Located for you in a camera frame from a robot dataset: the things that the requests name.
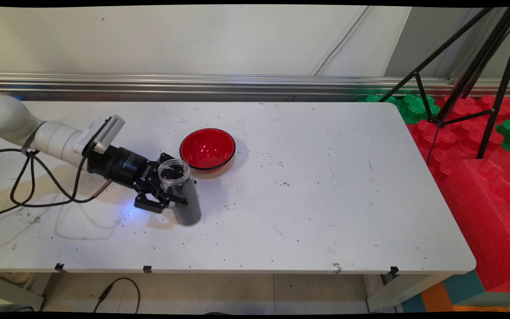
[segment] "black rim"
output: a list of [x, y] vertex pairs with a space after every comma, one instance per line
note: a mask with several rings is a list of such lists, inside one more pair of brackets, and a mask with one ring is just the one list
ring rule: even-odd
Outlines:
[[[194, 134], [194, 133], [196, 133], [196, 132], [198, 132], [198, 131], [203, 131], [203, 130], [205, 130], [205, 129], [216, 129], [216, 130], [218, 130], [218, 131], [222, 131], [222, 132], [224, 132], [225, 134], [227, 134], [227, 135], [231, 138], [231, 141], [233, 142], [233, 151], [231, 152], [231, 156], [229, 156], [229, 158], [228, 158], [227, 160], [225, 160], [223, 163], [221, 163], [221, 164], [220, 164], [220, 165], [218, 165], [218, 166], [214, 166], [214, 167], [207, 167], [207, 168], [196, 167], [196, 166], [193, 166], [193, 165], [191, 165], [190, 163], [186, 162], [186, 160], [184, 159], [184, 157], [182, 157], [182, 143], [184, 143], [184, 141], [186, 141], [186, 139], [187, 139], [190, 135], [192, 135], [192, 134]], [[224, 130], [222, 130], [222, 129], [212, 128], [212, 127], [206, 127], [206, 128], [197, 129], [196, 131], [194, 131], [194, 132], [192, 132], [192, 133], [190, 133], [190, 134], [186, 135], [186, 137], [182, 140], [182, 142], [180, 142], [180, 148], [178, 149], [178, 154], [180, 155], [180, 159], [181, 159], [182, 161], [185, 161], [185, 162], [188, 164], [188, 166], [192, 167], [193, 169], [203, 170], [203, 171], [217, 169], [218, 167], [221, 167], [221, 166], [224, 166], [225, 164], [227, 164], [227, 162], [229, 162], [229, 161], [231, 160], [231, 158], [233, 157], [233, 155], [235, 155], [235, 139], [233, 139], [233, 136], [231, 136], [231, 134], [229, 134], [228, 132], [226, 132], [226, 131], [224, 131]]]

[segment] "tile floor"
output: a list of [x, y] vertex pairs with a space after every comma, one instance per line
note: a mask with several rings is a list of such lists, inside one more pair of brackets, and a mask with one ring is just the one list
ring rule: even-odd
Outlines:
[[[139, 313], [368, 313], [360, 275], [53, 274], [42, 310], [91, 312], [101, 292], [119, 277], [139, 285]], [[133, 313], [136, 299], [133, 284], [120, 280], [97, 312]]]

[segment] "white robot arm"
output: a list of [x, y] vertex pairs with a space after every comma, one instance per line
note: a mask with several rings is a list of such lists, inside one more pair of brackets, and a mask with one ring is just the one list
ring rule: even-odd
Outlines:
[[0, 137], [22, 147], [35, 131], [29, 148], [71, 165], [79, 165], [82, 155], [74, 150], [77, 143], [83, 143], [79, 140], [81, 131], [57, 121], [42, 121], [18, 99], [0, 94]]
[[[124, 124], [121, 117], [113, 115], [107, 120], [95, 119], [86, 130], [79, 131], [58, 121], [43, 121], [32, 115], [18, 99], [0, 94], [0, 137], [22, 147], [27, 156], [34, 157], [34, 154], [25, 152], [27, 148], [34, 149], [75, 167], [86, 159], [81, 169], [103, 176], [108, 183], [115, 182], [135, 190], [134, 205], [144, 210], [161, 213], [171, 202], [186, 205], [186, 200], [162, 190], [156, 173], [161, 163], [173, 159], [171, 156], [162, 153], [157, 161], [149, 161], [111, 145]], [[149, 200], [145, 194], [152, 194], [157, 202]]]

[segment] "black tripod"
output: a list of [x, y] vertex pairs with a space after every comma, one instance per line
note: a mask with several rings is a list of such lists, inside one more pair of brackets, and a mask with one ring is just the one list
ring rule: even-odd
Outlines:
[[497, 115], [499, 112], [499, 108], [501, 107], [501, 103], [503, 100], [503, 97], [505, 95], [506, 87], [510, 80], [510, 55], [509, 60], [506, 63], [505, 71], [503, 73], [501, 83], [499, 85], [499, 89], [497, 91], [497, 96], [495, 98], [495, 102], [493, 103], [493, 107], [491, 109], [488, 109], [486, 111], [474, 113], [471, 115], [466, 115], [465, 117], [459, 117], [457, 119], [446, 121], [446, 117], [450, 114], [452, 108], [454, 107], [457, 99], [461, 95], [463, 95], [464, 98], [468, 96], [471, 89], [473, 89], [473, 86], [475, 85], [477, 79], [481, 75], [483, 69], [493, 56], [495, 52], [497, 51], [498, 47], [502, 44], [502, 42], [505, 40], [506, 36], [510, 32], [510, 7], [506, 9], [504, 14], [502, 15], [501, 19], [497, 22], [494, 29], [491, 31], [491, 34], [477, 53], [477, 55], [474, 57], [473, 61], [470, 63], [470, 65], [467, 67], [464, 74], [460, 77], [460, 79], [455, 84], [454, 88], [452, 89], [452, 92], [450, 93], [450, 97], [442, 107], [440, 113], [436, 117], [433, 117], [429, 103], [426, 99], [426, 93], [425, 89], [422, 86], [421, 77], [418, 74], [419, 71], [421, 71], [426, 65], [428, 65], [432, 60], [434, 60], [435, 57], [437, 57], [440, 53], [442, 53], [449, 45], [451, 45], [454, 41], [456, 41], [461, 35], [463, 35], [469, 28], [471, 28], [476, 22], [478, 22], [483, 16], [485, 16], [490, 10], [493, 8], [483, 8], [476, 16], [474, 16], [469, 22], [465, 24], [465, 26], [461, 27], [451, 38], [449, 38], [444, 44], [442, 44], [439, 48], [437, 48], [436, 51], [433, 52], [425, 61], [422, 61], [417, 67], [413, 69], [405, 78], [400, 81], [391, 91], [389, 91], [387, 94], [385, 94], [384, 97], [382, 97], [379, 102], [385, 101], [388, 99], [391, 95], [393, 95], [395, 92], [397, 92], [398, 89], [400, 89], [403, 85], [405, 85], [410, 79], [415, 77], [417, 80], [418, 88], [421, 93], [422, 101], [424, 102], [425, 109], [426, 109], [426, 115], [428, 117], [428, 121], [431, 123], [435, 123], [438, 126], [438, 129], [441, 127], [444, 127], [445, 125], [456, 123], [459, 121], [469, 120], [473, 119], [474, 117], [481, 117], [482, 115], [490, 114], [489, 121], [487, 122], [487, 126], [485, 127], [485, 131], [483, 133], [483, 138], [481, 140], [481, 144], [479, 145], [479, 151], [477, 153], [476, 158], [481, 159], [483, 158], [483, 155], [485, 154], [485, 149], [487, 148], [487, 143], [489, 141], [489, 138], [491, 136], [491, 133], [493, 131], [493, 126], [495, 124], [495, 120], [497, 119]]

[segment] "black cable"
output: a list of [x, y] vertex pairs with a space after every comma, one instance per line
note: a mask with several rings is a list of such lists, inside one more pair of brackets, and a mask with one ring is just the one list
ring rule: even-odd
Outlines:
[[[88, 152], [85, 153], [85, 155], [82, 157], [82, 160], [80, 161], [80, 165], [78, 166], [78, 170], [77, 170], [77, 173], [76, 173], [76, 180], [75, 180], [75, 183], [74, 183], [74, 188], [73, 188], [73, 193], [72, 195], [68, 194], [66, 192], [66, 190], [64, 190], [64, 188], [61, 186], [60, 183], [58, 183], [58, 180], [56, 180], [56, 178], [54, 177], [54, 175], [51, 173], [51, 171], [48, 169], [48, 167], [46, 167], [46, 165], [44, 165], [44, 163], [36, 156], [36, 154], [38, 153], [38, 151], [34, 151], [34, 152], [28, 152], [26, 153], [26, 156], [27, 156], [27, 160], [25, 161], [25, 165], [23, 165], [23, 168], [20, 172], [20, 174], [18, 175], [17, 179], [15, 180], [15, 183], [13, 185], [13, 188], [12, 188], [12, 191], [10, 193], [10, 199], [11, 201], [15, 204], [14, 206], [10, 207], [10, 208], [7, 208], [6, 210], [2, 210], [0, 211], [0, 214], [4, 213], [4, 212], [8, 212], [9, 210], [13, 210], [19, 206], [24, 206], [24, 207], [50, 207], [50, 206], [59, 206], [59, 205], [63, 205], [63, 204], [68, 204], [70, 202], [79, 202], [79, 203], [84, 203], [84, 202], [89, 202], [91, 200], [93, 200], [95, 197], [94, 196], [91, 196], [87, 199], [84, 199], [84, 200], [78, 200], [75, 198], [76, 196], [76, 193], [77, 193], [77, 187], [78, 187], [78, 183], [79, 183], [79, 179], [80, 179], [80, 173], [81, 173], [81, 170], [84, 166], [84, 163], [85, 163], [85, 160], [87, 159], [87, 155], [89, 154], [89, 152], [93, 149], [93, 147], [91, 147], [91, 149], [89, 149]], [[0, 153], [3, 153], [3, 152], [18, 152], [18, 153], [22, 153], [20, 149], [0, 149]], [[35, 192], [35, 167], [34, 167], [34, 160], [36, 160], [42, 167], [43, 169], [46, 171], [46, 173], [50, 176], [50, 179], [52, 179], [52, 181], [54, 182], [54, 184], [58, 187], [58, 189], [66, 196], [69, 198], [69, 200], [67, 201], [64, 201], [64, 202], [55, 202], [55, 203], [52, 203], [52, 204], [40, 204], [40, 205], [30, 205], [30, 204], [26, 204], [26, 202], [28, 202], [34, 192]], [[27, 200], [23, 201], [23, 202], [17, 202], [15, 200], [15, 197], [14, 197], [14, 194], [15, 194], [15, 191], [16, 191], [16, 188], [27, 168], [27, 164], [28, 162], [31, 161], [31, 194], [30, 196], [27, 198]]]
[[118, 280], [121, 280], [121, 279], [129, 280], [135, 285], [135, 289], [137, 289], [137, 309], [135, 309], [135, 313], [137, 313], [139, 311], [139, 305], [141, 303], [141, 292], [139, 291], [139, 286], [135, 283], [135, 281], [133, 281], [129, 278], [121, 277], [121, 278], [117, 278], [116, 280], [113, 281], [113, 283], [111, 283], [107, 287], [105, 287], [104, 292], [101, 293], [100, 298], [97, 300], [97, 305], [93, 309], [93, 312], [97, 311], [97, 307], [99, 307], [100, 303], [105, 300], [105, 297], [108, 296], [109, 292], [111, 291], [111, 289], [113, 287], [113, 284], [115, 284]]
[[[32, 157], [27, 157], [27, 160], [25, 161], [25, 165], [23, 165], [22, 170], [23, 171], [25, 170], [29, 161], [31, 162], [31, 193], [29, 194], [29, 196], [26, 200], [22, 201], [22, 204], [25, 204], [26, 202], [28, 202], [33, 197], [33, 194], [35, 193], [35, 161]], [[14, 210], [17, 207], [19, 207], [19, 205], [14, 205], [10, 208], [7, 208], [6, 210], [0, 211], [0, 214], [8, 212], [9, 210]]]
[[432, 153], [432, 149], [434, 148], [434, 145], [436, 144], [436, 138], [438, 137], [439, 130], [440, 130], [440, 125], [438, 124], [438, 127], [436, 129], [436, 135], [434, 135], [433, 145], [430, 147], [429, 155], [426, 158], [426, 166], [428, 166], [430, 163], [430, 154]]

